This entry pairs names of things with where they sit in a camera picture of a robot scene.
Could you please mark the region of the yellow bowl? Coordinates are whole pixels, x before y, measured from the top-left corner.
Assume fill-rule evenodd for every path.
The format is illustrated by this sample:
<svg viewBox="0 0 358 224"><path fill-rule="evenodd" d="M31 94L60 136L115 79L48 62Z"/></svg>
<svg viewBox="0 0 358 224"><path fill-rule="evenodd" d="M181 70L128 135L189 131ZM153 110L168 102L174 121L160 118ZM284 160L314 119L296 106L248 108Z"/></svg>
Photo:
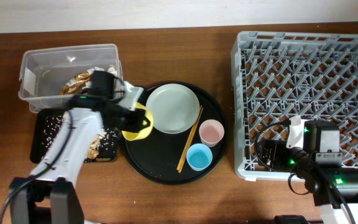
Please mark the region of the yellow bowl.
<svg viewBox="0 0 358 224"><path fill-rule="evenodd" d="M123 137L128 141L137 141L147 138L152 132L154 125L154 118L152 112L149 109L147 109L144 105L140 103L136 103L135 108L136 110L145 110L145 117L150 121L150 124L148 127L141 129L138 133L122 131Z"/></svg>

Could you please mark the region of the food scraps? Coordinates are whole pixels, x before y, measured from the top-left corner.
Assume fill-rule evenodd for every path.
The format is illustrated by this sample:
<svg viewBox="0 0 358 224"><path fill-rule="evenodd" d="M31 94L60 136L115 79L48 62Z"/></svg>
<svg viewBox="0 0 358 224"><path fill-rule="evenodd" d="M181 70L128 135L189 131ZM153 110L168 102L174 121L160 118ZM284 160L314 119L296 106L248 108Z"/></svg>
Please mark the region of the food scraps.
<svg viewBox="0 0 358 224"><path fill-rule="evenodd" d="M41 157L43 157L52 146L62 122L63 115L48 116L46 118L45 126L42 128L40 142ZM87 151L85 162L110 162L115 160L120 135L117 129L106 128L100 130Z"/></svg>

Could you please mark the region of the white tissue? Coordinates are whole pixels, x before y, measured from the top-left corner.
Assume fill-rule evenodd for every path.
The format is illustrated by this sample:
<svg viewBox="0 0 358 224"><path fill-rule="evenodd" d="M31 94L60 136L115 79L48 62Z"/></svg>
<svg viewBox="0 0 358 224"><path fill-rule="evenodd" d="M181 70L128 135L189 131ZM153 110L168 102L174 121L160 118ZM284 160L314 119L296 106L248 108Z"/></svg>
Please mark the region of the white tissue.
<svg viewBox="0 0 358 224"><path fill-rule="evenodd" d="M92 67L86 71L89 75L92 75L94 72L108 72L115 77L118 77L117 69L114 66L110 66L107 70L101 67Z"/></svg>

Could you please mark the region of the light grey plate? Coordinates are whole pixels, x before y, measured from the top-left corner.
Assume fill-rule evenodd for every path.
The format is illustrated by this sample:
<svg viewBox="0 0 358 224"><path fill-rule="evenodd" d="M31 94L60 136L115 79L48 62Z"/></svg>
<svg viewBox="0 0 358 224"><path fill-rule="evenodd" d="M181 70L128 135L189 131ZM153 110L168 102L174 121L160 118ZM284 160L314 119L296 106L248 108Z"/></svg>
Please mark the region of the light grey plate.
<svg viewBox="0 0 358 224"><path fill-rule="evenodd" d="M194 125L200 113L200 102L185 85L169 83L151 92L146 108L152 112L155 129L178 134Z"/></svg>

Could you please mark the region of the gold snack wrapper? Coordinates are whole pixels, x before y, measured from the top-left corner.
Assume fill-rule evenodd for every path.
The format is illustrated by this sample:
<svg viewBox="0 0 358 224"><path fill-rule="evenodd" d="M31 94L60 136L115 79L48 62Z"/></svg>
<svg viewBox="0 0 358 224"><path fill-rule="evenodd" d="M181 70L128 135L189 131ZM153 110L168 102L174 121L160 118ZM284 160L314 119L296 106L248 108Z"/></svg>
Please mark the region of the gold snack wrapper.
<svg viewBox="0 0 358 224"><path fill-rule="evenodd" d="M75 77L70 79L62 89L59 91L59 95L70 95L74 94L76 91L80 90L90 81L91 75L89 72L82 72L77 74Z"/></svg>

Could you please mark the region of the pink cup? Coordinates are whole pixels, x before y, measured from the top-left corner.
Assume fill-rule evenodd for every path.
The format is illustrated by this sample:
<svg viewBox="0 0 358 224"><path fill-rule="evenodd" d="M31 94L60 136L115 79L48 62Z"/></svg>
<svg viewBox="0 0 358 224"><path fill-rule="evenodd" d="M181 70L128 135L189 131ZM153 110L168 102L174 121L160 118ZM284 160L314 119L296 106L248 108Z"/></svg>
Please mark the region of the pink cup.
<svg viewBox="0 0 358 224"><path fill-rule="evenodd" d="M204 121L199 128L201 142L208 147L217 145L223 139L224 134L224 126L215 119Z"/></svg>

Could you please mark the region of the blue cup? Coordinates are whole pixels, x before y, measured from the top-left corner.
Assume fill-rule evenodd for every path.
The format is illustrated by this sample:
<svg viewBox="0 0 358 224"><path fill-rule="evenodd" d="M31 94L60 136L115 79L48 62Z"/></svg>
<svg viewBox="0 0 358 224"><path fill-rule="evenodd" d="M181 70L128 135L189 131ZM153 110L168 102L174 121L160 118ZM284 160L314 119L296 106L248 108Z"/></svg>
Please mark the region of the blue cup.
<svg viewBox="0 0 358 224"><path fill-rule="evenodd" d="M186 153L186 161L194 171L205 170L213 160L211 149L201 143L190 146Z"/></svg>

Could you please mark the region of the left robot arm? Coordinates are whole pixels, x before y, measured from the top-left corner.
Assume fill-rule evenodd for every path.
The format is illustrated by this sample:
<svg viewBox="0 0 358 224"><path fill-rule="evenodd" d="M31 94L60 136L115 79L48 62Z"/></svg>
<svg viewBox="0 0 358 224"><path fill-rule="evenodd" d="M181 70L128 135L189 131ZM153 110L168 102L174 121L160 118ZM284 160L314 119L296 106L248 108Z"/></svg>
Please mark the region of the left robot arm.
<svg viewBox="0 0 358 224"><path fill-rule="evenodd" d="M61 128L28 177L16 177L0 211L12 223L87 223L75 185L93 140L103 128L138 133L150 127L144 109L135 107L144 87L112 73L95 71L91 85L65 105Z"/></svg>

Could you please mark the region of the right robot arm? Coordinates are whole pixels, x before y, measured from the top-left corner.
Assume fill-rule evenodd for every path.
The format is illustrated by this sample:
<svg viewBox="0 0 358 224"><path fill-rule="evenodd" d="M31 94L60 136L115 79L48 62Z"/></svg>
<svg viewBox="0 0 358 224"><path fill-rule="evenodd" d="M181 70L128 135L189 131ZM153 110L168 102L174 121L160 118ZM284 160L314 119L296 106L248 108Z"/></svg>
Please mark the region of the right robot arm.
<svg viewBox="0 0 358 224"><path fill-rule="evenodd" d="M257 133L254 151L259 165L303 179L323 223L358 223L358 170L342 167L339 127L300 115L279 125L288 129L285 141L261 138L273 124Z"/></svg>

